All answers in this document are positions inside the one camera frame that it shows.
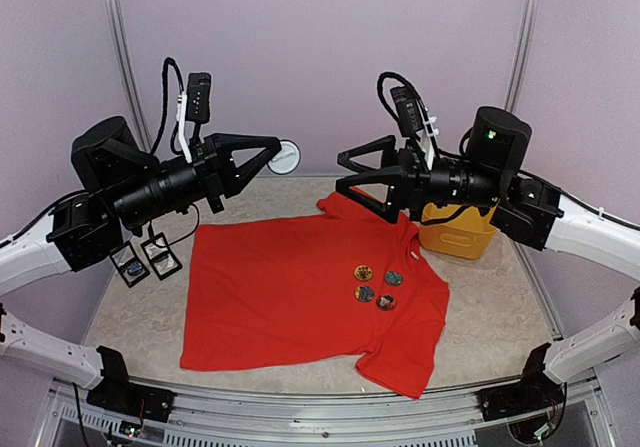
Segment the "blue starry round brooch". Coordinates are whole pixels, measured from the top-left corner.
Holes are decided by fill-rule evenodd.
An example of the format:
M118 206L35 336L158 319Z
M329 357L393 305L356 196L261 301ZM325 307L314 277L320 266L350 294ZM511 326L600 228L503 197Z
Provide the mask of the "blue starry round brooch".
M276 175L293 173L301 162L301 151L291 140L280 141L281 150L267 163L269 171Z

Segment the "red t-shirt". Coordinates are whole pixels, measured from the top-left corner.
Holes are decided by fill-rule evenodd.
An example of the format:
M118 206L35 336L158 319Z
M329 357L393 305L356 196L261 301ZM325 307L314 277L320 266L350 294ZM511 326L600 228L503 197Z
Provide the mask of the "red t-shirt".
M239 371L351 355L362 377L419 398L435 368L449 288L421 256L417 226L406 216L388 223L337 193L317 208L313 216L199 227L181 367ZM372 268L370 281L354 277L359 265ZM387 284L387 271L403 283ZM375 299L359 302L359 285ZM381 295L396 307L378 309Z

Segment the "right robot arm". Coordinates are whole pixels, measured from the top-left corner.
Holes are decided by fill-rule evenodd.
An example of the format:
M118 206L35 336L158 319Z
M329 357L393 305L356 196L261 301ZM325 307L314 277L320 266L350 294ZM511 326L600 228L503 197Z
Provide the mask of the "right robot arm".
M403 148L386 136L339 153L338 164L351 173L337 181L338 193L390 223L403 210L419 221L428 204L456 206L451 219L475 208L521 245L571 254L638 279L638 226L522 172L532 129L515 115L480 107L459 156L427 152L408 115L400 115L399 124L407 140Z

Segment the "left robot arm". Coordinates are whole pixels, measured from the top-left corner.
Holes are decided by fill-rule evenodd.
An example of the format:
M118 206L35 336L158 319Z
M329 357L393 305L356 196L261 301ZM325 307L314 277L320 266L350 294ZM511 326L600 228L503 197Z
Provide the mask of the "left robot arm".
M200 199L222 211L221 200L239 194L281 149L276 137L214 133L195 142L189 158L161 161L138 148L123 117L99 122L72 144L82 190L2 240L1 292L98 264L125 247L125 231L139 236Z

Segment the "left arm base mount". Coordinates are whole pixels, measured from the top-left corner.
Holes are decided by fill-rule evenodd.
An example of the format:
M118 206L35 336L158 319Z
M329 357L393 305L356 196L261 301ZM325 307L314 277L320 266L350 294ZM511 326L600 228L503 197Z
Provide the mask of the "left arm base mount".
M97 353L102 361L100 382L88 390L89 405L142 420L168 422L174 392L132 382L120 352L99 346Z

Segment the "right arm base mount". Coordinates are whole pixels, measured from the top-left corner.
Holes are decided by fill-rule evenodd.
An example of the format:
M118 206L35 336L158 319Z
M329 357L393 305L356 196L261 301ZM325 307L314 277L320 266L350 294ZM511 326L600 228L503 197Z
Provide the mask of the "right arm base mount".
M478 392L484 421L530 413L566 402L565 384L554 382L544 373L544 357L550 347L550 343L544 343L530 352L518 381Z

